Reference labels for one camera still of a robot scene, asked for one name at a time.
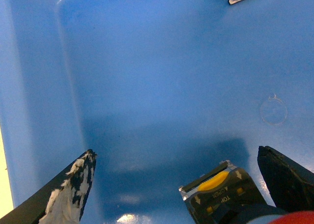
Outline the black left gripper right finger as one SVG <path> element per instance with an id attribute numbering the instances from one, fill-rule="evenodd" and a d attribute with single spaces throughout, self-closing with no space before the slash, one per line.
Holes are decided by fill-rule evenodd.
<path id="1" fill-rule="evenodd" d="M 270 146 L 258 149 L 258 166 L 276 207 L 313 211 L 314 173 Z"/>

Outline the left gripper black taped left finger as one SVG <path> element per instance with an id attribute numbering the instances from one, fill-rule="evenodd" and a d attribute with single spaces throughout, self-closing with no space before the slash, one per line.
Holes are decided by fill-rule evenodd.
<path id="1" fill-rule="evenodd" d="M 92 188 L 97 154 L 89 149 L 29 199 L 0 219 L 2 224 L 79 224 Z"/>

